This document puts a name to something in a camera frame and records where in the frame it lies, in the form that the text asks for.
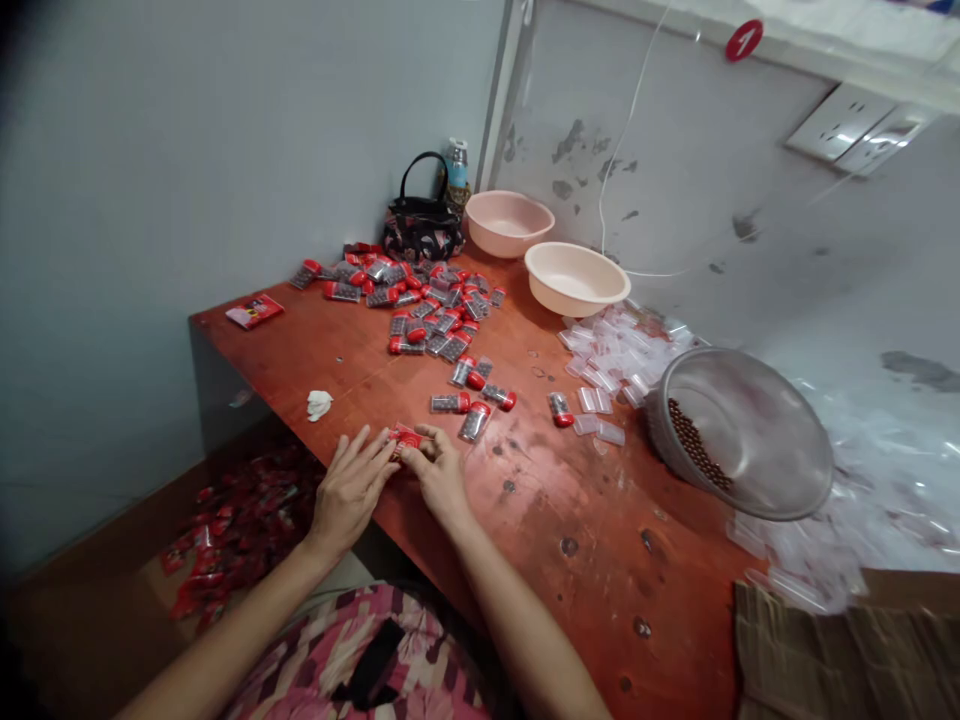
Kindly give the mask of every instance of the table surface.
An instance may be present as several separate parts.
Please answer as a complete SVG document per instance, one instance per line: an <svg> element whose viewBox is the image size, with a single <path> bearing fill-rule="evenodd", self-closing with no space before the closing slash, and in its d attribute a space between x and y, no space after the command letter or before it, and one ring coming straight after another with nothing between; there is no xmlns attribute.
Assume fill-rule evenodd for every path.
<svg viewBox="0 0 960 720"><path fill-rule="evenodd" d="M519 396L511 412L494 411L475 445L454 439L480 522L570 637L615 717L732 717L732 581L757 565L726 537L732 511L667 471L648 446L642 410L614 403L607 419L625 428L622 448L556 428L547 393L565 392L578 410L582 385L564 371L561 319L533 298L522 261L471 253L456 264L485 273L509 296L469 352L490 357L492 381ZM429 422L456 438L462 416L428 413L430 395L455 391L450 366L389 355L390 310L327 301L319 284L266 292L286 312L252 331L224 315L251 296L191 319L321 461L333 457L341 433L367 423L376 431ZM334 397L317 423L307 420L311 390ZM416 480L395 476L374 518L482 626Z"/></svg>

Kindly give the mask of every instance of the plastic basin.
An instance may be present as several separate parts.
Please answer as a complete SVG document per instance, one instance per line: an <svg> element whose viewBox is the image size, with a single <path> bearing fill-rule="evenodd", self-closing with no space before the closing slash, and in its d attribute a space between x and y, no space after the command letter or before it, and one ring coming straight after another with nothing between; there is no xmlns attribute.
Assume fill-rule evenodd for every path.
<svg viewBox="0 0 960 720"><path fill-rule="evenodd" d="M509 190L477 193L467 201L466 213L470 239L500 258L520 257L556 222L545 205Z"/></svg>
<svg viewBox="0 0 960 720"><path fill-rule="evenodd" d="M675 399L707 454L733 480L715 486L694 464L670 420ZM833 485L833 448L813 408L776 370L736 350L691 350L646 398L650 439L681 478L765 520L798 520Z"/></svg>
<svg viewBox="0 0 960 720"><path fill-rule="evenodd" d="M588 317L630 294L630 278L598 252L570 243L548 242L527 250L530 291L549 310Z"/></svg>

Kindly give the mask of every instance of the hand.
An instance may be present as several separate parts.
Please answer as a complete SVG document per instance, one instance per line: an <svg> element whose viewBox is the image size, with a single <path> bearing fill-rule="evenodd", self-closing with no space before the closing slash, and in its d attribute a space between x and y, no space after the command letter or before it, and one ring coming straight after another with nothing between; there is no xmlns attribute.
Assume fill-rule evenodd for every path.
<svg viewBox="0 0 960 720"><path fill-rule="evenodd" d="M417 425L414 429L426 439L420 450L404 448L400 457L420 478L430 512L452 534L474 519L463 482L463 456L440 428Z"/></svg>
<svg viewBox="0 0 960 720"><path fill-rule="evenodd" d="M389 462L397 446L395 441L386 442L390 431L384 428L361 450L369 434L370 426L364 425L353 442L340 436L327 476L317 489L313 525L303 541L311 552L337 561L346 555L370 522L384 484L400 469Z"/></svg>

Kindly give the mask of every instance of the pink patterned clothing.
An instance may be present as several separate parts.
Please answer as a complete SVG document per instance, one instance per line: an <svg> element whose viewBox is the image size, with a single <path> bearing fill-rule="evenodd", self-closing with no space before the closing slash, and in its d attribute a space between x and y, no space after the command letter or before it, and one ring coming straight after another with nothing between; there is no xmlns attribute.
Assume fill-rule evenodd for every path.
<svg viewBox="0 0 960 720"><path fill-rule="evenodd" d="M330 699L348 684L381 625L404 631L387 666L399 693L367 711ZM351 590L296 620L263 654L226 720L479 720L490 715L479 674L460 645L417 599L390 585Z"/></svg>

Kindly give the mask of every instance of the electrical outlet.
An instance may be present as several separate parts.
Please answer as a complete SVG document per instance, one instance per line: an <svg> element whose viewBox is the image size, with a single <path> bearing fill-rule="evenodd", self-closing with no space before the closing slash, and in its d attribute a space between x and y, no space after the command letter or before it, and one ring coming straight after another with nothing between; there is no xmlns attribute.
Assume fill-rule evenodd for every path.
<svg viewBox="0 0 960 720"><path fill-rule="evenodd" d="M838 168L865 177L909 145L940 113L914 103L898 105L836 162Z"/></svg>
<svg viewBox="0 0 960 720"><path fill-rule="evenodd" d="M889 114L893 100L856 85L839 85L786 142L808 155L834 162Z"/></svg>

